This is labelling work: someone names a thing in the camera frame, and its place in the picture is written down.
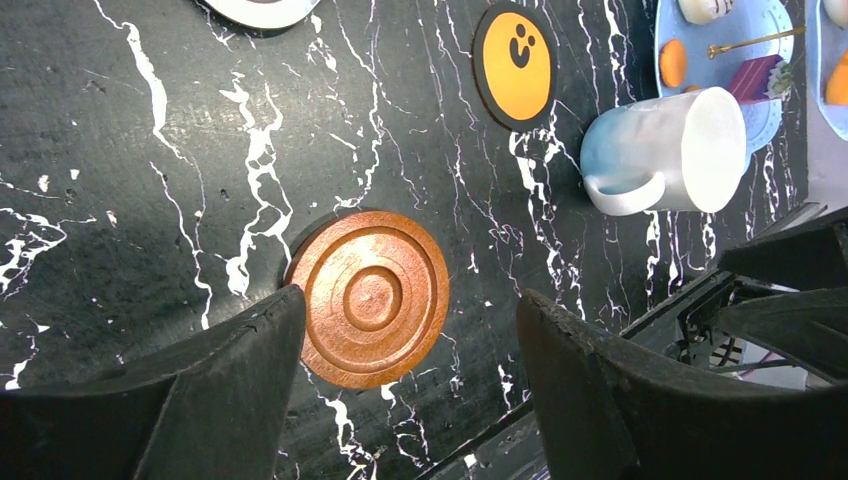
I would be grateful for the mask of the brown wooden round coaster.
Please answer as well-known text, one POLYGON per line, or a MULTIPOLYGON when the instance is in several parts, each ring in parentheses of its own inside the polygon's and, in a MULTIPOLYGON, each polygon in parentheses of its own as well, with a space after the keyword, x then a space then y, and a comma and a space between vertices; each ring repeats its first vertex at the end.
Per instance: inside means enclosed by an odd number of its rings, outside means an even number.
POLYGON ((324 381, 368 389, 414 369, 447 318, 450 278, 428 231, 370 210, 325 222, 285 276, 306 298, 305 365, 324 381))

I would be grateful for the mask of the white chocolate drizzled donut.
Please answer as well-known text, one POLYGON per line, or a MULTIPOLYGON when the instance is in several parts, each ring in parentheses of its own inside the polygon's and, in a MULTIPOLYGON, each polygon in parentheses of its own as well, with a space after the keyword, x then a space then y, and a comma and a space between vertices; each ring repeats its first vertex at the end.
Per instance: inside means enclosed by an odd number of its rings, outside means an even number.
POLYGON ((728 15, 735 6, 734 0, 678 0, 685 20, 694 25, 706 25, 728 15))

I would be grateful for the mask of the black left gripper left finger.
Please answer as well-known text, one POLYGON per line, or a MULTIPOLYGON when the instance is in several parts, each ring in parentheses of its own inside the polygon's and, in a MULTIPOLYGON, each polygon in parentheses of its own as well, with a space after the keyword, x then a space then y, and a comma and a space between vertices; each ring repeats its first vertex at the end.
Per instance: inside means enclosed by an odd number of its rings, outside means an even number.
POLYGON ((268 479, 306 330, 284 287, 87 380, 1 395, 5 479, 268 479))

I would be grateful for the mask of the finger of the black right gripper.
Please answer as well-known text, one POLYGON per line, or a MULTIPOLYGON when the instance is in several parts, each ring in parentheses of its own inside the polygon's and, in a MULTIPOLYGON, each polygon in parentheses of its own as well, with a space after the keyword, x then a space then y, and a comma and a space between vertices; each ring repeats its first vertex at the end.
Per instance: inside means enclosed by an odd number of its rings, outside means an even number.
POLYGON ((726 307, 717 313, 717 328, 827 381, 847 379, 845 288, 784 293, 726 307))
POLYGON ((819 218, 725 251, 718 268, 798 291, 847 285, 847 220, 819 218))

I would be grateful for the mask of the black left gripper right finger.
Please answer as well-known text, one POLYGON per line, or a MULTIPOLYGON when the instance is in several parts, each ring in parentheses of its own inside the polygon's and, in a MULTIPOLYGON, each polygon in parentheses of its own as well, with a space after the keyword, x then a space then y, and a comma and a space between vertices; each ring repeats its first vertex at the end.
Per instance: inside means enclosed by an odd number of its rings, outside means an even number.
POLYGON ((843 479, 847 389, 802 392, 677 362, 526 290, 516 311, 554 479, 843 479))

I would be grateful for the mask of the small orange round cookie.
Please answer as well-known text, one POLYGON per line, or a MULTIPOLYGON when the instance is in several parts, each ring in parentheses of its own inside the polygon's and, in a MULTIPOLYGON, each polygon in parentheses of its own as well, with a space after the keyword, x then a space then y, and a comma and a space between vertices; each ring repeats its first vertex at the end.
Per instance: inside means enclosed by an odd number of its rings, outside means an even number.
POLYGON ((658 57, 660 76, 669 88, 680 87, 688 69, 687 52, 679 39, 672 39, 661 49, 658 57))

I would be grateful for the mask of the orange black round coaster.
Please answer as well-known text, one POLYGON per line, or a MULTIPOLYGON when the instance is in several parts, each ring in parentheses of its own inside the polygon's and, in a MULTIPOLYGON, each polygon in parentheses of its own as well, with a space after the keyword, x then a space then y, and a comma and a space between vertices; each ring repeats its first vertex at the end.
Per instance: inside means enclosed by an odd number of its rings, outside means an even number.
POLYGON ((538 10, 513 1, 491 5, 473 38, 475 84, 502 126, 527 132, 542 126, 555 100, 557 48, 538 10))

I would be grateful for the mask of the orange oval pastry piece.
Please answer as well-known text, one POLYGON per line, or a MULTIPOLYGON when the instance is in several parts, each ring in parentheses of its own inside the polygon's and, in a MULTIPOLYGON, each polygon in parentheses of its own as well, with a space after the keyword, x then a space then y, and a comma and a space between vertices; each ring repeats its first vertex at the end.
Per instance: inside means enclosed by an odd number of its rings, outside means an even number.
POLYGON ((825 88, 824 101, 828 105, 848 104, 848 51, 845 50, 835 65, 825 88))

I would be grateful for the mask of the small grey white cup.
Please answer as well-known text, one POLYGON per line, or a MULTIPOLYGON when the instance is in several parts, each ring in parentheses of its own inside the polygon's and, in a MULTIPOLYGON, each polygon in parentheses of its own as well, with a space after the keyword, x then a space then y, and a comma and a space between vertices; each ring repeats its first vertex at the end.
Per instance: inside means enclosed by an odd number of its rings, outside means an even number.
POLYGON ((278 30, 303 20, 320 0, 204 0, 204 3, 242 26, 278 30))

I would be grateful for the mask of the magenta cake wedge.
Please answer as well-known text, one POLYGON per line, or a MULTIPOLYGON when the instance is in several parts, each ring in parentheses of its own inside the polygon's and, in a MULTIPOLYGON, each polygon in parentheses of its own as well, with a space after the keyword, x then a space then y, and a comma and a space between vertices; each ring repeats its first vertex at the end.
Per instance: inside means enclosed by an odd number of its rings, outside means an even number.
POLYGON ((794 86, 791 66, 774 54, 746 60, 727 90, 740 105, 783 100, 794 86))

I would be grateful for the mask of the white ceramic mug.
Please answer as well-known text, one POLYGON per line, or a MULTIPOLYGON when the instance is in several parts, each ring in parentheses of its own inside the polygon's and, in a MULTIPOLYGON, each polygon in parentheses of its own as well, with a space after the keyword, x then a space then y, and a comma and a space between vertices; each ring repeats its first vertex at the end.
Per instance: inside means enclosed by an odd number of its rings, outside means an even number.
POLYGON ((591 202, 610 216, 718 212, 749 160, 741 107, 721 87, 608 110, 589 126, 579 155, 591 202))

